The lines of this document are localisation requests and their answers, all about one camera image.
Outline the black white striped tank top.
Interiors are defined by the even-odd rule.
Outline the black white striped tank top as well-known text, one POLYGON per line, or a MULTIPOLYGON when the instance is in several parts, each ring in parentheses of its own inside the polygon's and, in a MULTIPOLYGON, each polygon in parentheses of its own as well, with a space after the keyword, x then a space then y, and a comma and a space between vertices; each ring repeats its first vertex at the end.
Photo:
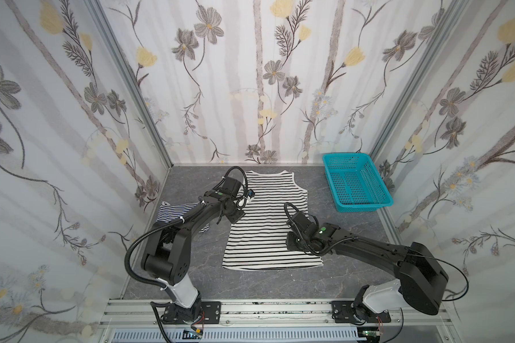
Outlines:
POLYGON ((308 210, 308 191, 296 184, 290 171, 276 174, 246 173, 255 197, 244 208, 245 215, 230 227, 223 255, 223 268, 237 271, 295 270, 321 267, 320 257, 290 251, 290 232, 284 204, 308 210))

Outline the blue white striped tank top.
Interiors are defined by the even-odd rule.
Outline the blue white striped tank top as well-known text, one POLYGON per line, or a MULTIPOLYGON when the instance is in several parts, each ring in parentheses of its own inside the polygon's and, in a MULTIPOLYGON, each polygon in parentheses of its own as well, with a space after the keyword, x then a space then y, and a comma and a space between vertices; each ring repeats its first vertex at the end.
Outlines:
POLYGON ((179 217, 184 217, 184 215, 197 207, 198 203, 190 203, 190 204, 170 204, 168 202, 163 202, 160 205, 160 208, 157 213, 157 217, 154 220, 155 222, 171 222, 179 217))

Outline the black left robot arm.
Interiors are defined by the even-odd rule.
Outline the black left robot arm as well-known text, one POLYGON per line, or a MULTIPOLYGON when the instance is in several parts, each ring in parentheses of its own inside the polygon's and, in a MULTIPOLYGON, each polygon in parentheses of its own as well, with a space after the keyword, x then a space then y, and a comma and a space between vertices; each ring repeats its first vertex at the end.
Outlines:
POLYGON ((202 296, 193 286, 188 271, 193 234, 226 218, 235 224, 244 216, 247 201, 255 196, 241 167, 230 167, 222 179, 199 198, 188 212, 169 221, 156 222, 150 231, 138 237, 127 249, 124 268, 131 279, 159 287, 170 303, 151 304, 159 324, 203 321, 202 296))

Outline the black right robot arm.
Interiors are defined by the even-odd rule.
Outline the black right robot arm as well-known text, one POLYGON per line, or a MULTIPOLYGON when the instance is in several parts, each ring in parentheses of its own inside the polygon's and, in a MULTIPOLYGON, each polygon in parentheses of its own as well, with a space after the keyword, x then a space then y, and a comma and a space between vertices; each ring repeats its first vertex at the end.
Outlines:
POLYGON ((436 258, 429 249, 414 242, 409 246, 389 244, 354 234, 338 225, 319 223, 296 205, 283 205, 290 231, 286 245, 290 251, 299 251, 312 257, 337 254, 376 267, 393 280, 376 286, 364 285, 349 305, 334 305, 335 320, 358 326, 380 323, 381 316, 391 309, 406 306, 434 316, 439 314, 443 302, 455 302, 469 292, 465 284, 462 291, 446 295, 449 276, 444 266, 448 263, 436 258))

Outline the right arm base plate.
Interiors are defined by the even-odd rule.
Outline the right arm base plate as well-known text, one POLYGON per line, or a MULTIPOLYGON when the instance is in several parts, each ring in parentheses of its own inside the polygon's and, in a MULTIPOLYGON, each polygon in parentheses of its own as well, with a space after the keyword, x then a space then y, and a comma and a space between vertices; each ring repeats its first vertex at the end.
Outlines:
POLYGON ((391 316, 388 312, 376 314, 363 304, 354 304, 350 300, 332 301, 332 318, 336 324, 354 324, 362 326, 365 324, 391 323, 391 316))

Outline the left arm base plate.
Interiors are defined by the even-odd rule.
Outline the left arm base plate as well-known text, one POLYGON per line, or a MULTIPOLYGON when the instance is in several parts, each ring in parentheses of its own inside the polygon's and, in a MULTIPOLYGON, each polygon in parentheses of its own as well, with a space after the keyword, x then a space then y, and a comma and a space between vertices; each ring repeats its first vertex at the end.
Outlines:
POLYGON ((219 324, 221 309, 221 302, 196 302, 191 308, 167 303, 160 320, 163 324, 219 324))

